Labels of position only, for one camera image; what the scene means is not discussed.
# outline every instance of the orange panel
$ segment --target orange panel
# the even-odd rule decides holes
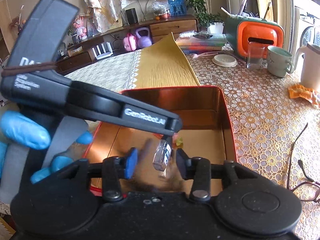
[[[267,57],[267,46],[273,45],[282,48],[284,33],[282,28],[263,22],[245,21],[238,27],[237,47],[239,55],[248,56],[249,38],[264,39],[273,41],[273,44],[266,44],[264,58]]]

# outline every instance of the gloved hand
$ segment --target gloved hand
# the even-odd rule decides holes
[[[8,110],[2,115],[0,128],[9,139],[36,150],[46,149],[51,143],[49,132],[44,127],[16,111]],[[91,141],[92,134],[89,131],[76,140],[81,144],[89,144]],[[0,177],[6,149],[7,144],[0,142]],[[52,160],[50,167],[35,172],[30,180],[32,183],[36,183],[72,162],[73,160],[69,157],[57,156]]]

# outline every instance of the transparent plastic bottle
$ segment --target transparent plastic bottle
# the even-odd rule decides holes
[[[162,136],[155,156],[153,157],[153,167],[157,171],[164,171],[168,165],[172,151],[172,136]]]

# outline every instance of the black slot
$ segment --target black slot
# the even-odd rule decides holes
[[[273,45],[274,44],[274,41],[272,41],[272,40],[253,38],[253,37],[248,38],[248,41],[249,42],[253,41],[253,42],[257,42],[257,43],[261,43],[261,44],[268,44],[268,45]]]

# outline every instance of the pink bag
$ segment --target pink bag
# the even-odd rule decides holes
[[[135,51],[137,49],[136,36],[128,33],[127,36],[123,39],[123,45],[126,51]]]

